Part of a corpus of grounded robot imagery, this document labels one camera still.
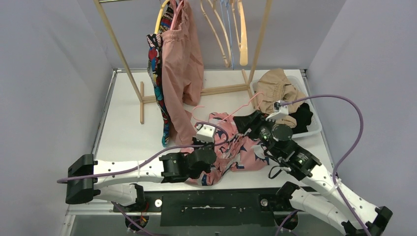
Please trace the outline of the beige shorts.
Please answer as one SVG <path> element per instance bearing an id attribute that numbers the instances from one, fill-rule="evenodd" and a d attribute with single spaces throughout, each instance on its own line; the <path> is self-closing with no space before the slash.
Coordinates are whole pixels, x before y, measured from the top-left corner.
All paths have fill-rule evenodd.
<path id="1" fill-rule="evenodd" d="M 259 103 L 259 110 L 266 114 L 273 112 L 273 105 L 275 101 L 283 100 L 285 102 L 292 102 L 306 95 L 295 88 L 288 80 L 282 68 L 272 69 L 266 72 L 259 81 L 255 84 L 256 91 L 260 94 L 256 100 Z M 289 114 L 294 113 L 298 107 L 304 102 L 297 102 L 290 104 Z M 285 124 L 291 128 L 296 125 L 296 120 L 289 115 L 276 121 L 277 124 Z"/>

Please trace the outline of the black shorts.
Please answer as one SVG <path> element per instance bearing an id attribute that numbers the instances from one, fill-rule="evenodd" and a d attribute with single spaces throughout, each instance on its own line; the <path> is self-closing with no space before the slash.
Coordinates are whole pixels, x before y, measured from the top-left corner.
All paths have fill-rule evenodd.
<path id="1" fill-rule="evenodd" d="M 307 103 L 301 104 L 298 109 L 289 114 L 290 117 L 296 120 L 296 125 L 292 128 L 294 134 L 308 132 L 308 126 L 311 124 L 313 112 L 310 111 L 310 106 Z"/>

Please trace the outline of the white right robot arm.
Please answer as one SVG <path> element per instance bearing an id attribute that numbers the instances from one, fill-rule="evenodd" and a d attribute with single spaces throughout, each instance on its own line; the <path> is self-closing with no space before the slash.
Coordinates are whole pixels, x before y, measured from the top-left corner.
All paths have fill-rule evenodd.
<path id="1" fill-rule="evenodd" d="M 258 139 L 264 154 L 281 170 L 320 193 L 316 197 L 292 182 L 276 193 L 277 205 L 305 211 L 328 223 L 346 236 L 380 236 L 393 213 L 366 201 L 332 174 L 321 161 L 293 139 L 292 128 L 267 120 L 267 114 L 254 111 L 234 117 L 238 133 Z"/>

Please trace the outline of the blue hanger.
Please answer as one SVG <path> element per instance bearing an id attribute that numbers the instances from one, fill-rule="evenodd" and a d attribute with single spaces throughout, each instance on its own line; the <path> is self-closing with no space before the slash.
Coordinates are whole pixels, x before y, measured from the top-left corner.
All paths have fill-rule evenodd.
<path id="1" fill-rule="evenodd" d="M 234 70 L 234 54 L 233 54 L 233 43 L 232 43 L 232 32 L 231 32 L 231 21 L 229 12 L 229 0 L 220 0 L 220 10 L 222 15 L 222 23 L 226 29 L 227 42 L 229 43 L 228 49 L 230 50 L 230 67 Z"/>

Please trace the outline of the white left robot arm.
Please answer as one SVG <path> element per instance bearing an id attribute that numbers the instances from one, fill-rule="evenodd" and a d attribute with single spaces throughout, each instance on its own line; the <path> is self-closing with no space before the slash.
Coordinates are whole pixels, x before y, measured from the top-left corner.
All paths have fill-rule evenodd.
<path id="1" fill-rule="evenodd" d="M 146 161 L 103 161 L 93 154 L 84 154 L 67 171 L 67 177 L 58 180 L 66 184 L 65 202 L 85 204 L 94 199 L 118 203 L 139 210 L 145 205 L 144 188 L 140 182 L 181 183 L 197 179 L 210 172 L 216 161 L 213 142 L 194 139 L 193 150 L 169 153 L 160 151 Z"/>

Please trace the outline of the pink shark print shorts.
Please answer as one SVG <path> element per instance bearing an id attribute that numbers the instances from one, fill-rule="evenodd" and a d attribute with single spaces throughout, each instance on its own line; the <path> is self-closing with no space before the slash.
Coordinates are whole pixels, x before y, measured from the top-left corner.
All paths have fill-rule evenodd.
<path id="1" fill-rule="evenodd" d="M 269 165 L 261 142 L 239 134 L 233 116 L 214 112 L 209 114 L 208 122 L 222 128 L 216 131 L 215 142 L 225 143 L 214 148 L 217 159 L 211 165 L 210 173 L 202 172 L 197 179 L 189 178 L 186 183 L 212 186 L 227 172 L 258 171 Z"/>

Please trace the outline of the white plastic basket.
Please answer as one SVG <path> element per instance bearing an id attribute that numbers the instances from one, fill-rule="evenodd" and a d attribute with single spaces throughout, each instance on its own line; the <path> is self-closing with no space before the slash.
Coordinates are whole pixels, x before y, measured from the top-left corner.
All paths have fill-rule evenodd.
<path id="1" fill-rule="evenodd" d="M 297 88 L 299 91 L 307 95 L 307 89 L 304 85 L 303 80 L 299 80 L 295 76 L 287 76 L 287 78 L 295 88 Z M 313 107 L 312 102 L 310 100 L 305 100 L 305 103 L 309 105 L 309 110 L 313 113 L 313 116 L 311 118 L 311 123 L 310 125 L 306 127 L 307 132 L 294 134 L 293 139 L 316 135 L 322 131 L 322 124 L 320 122 L 320 119 L 318 117 L 318 114 L 315 108 Z"/>

